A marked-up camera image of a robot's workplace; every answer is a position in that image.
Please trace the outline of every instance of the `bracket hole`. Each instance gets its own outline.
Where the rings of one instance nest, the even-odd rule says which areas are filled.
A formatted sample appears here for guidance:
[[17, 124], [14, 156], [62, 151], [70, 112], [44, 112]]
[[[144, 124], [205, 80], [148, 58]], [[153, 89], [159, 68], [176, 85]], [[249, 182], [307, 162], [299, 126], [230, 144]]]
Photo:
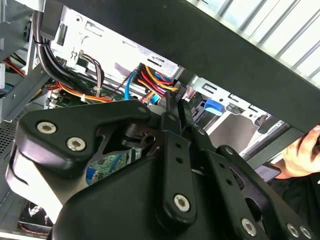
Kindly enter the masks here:
[[144, 141], [146, 144], [152, 144], [155, 140], [156, 140], [155, 136], [147, 136]]
[[183, 164], [183, 163], [184, 163], [184, 161], [183, 161], [182, 158], [180, 158], [180, 157], [176, 157], [175, 160], [176, 160], [178, 163], [180, 163], [180, 164]]
[[226, 183], [227, 183], [227, 184], [229, 184], [230, 186], [232, 186], [232, 185], [233, 185], [231, 180], [226, 179], [225, 181], [226, 181]]

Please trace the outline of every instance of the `metal frame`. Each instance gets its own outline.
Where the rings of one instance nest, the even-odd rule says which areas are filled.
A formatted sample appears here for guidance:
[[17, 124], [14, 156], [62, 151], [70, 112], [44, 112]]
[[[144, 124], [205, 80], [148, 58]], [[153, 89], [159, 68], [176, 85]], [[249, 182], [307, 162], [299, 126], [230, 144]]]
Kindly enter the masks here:
[[14, 0], [0, 0], [0, 62], [26, 45], [24, 30], [32, 11]]
[[319, 123], [319, 89], [186, 1], [58, 2], [304, 133]]
[[11, 122], [36, 92], [49, 80], [41, 65], [32, 70], [23, 81], [0, 98], [0, 121]]

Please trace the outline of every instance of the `hand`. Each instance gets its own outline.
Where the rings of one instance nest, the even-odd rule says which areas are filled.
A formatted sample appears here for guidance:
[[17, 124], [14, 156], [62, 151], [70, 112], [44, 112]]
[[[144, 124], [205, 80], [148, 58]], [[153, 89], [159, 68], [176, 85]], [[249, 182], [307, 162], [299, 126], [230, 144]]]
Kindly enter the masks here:
[[282, 151], [284, 162], [276, 164], [282, 170], [278, 179], [303, 177], [320, 172], [320, 125]]

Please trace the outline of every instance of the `silver screw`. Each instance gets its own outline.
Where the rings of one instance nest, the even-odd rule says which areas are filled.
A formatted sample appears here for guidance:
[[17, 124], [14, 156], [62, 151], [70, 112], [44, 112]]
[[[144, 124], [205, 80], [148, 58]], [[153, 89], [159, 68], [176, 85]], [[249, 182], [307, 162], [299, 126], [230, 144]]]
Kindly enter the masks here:
[[57, 131], [56, 125], [48, 121], [42, 121], [38, 123], [36, 129], [38, 129], [38, 131], [43, 134], [53, 134]]
[[190, 203], [185, 196], [183, 196], [181, 194], [177, 194], [174, 196], [173, 200], [174, 200], [175, 205], [178, 207], [178, 209], [181, 212], [186, 213], [189, 211]]
[[230, 154], [230, 155], [233, 155], [233, 154], [234, 154], [230, 148], [226, 148], [225, 151], [226, 151], [228, 154]]
[[198, 132], [199, 132], [201, 135], [206, 135], [205, 130], [203, 130], [202, 128], [198, 128]]
[[176, 120], [176, 118], [175, 118], [174, 116], [170, 115], [170, 114], [169, 114], [169, 118], [170, 118], [171, 120], [173, 120], [173, 121]]
[[291, 223], [288, 223], [286, 225], [286, 227], [288, 228], [289, 232], [296, 238], [299, 237], [299, 232], [297, 231], [297, 229], [291, 224]]
[[257, 235], [257, 230], [255, 228], [255, 226], [252, 224], [251, 221], [249, 221], [246, 218], [243, 218], [241, 220], [241, 224], [243, 229], [252, 237], [254, 237], [255, 235]]
[[143, 112], [143, 113], [146, 113], [146, 112], [147, 112], [147, 110], [146, 110], [144, 107], [142, 107], [142, 106], [138, 107], [138, 110], [139, 110], [140, 112]]
[[80, 152], [86, 148], [86, 142], [79, 137], [71, 137], [66, 141], [66, 145], [69, 149], [75, 152]]
[[300, 226], [300, 230], [308, 239], [312, 238], [310, 232], [304, 226]]

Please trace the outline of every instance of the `blue cable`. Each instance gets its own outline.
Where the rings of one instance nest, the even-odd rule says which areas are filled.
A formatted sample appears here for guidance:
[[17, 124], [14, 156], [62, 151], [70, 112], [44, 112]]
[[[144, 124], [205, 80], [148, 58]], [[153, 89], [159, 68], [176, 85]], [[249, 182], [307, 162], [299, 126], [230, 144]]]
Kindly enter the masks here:
[[116, 168], [118, 162], [120, 161], [120, 159], [122, 158], [122, 154], [119, 154], [118, 156], [116, 156], [115, 160], [113, 161], [111, 167], [109, 168], [109, 173], [112, 173], [113, 170]]
[[136, 76], [136, 72], [131, 73], [128, 82], [125, 85], [124, 89], [124, 100], [129, 100], [130, 99], [130, 84], [132, 79]]
[[[155, 73], [154, 75], [158, 78], [158, 80], [163, 80], [162, 77], [158, 73]], [[167, 82], [171, 81], [171, 79], [168, 78], [167, 76], [163, 76], [163, 77]]]

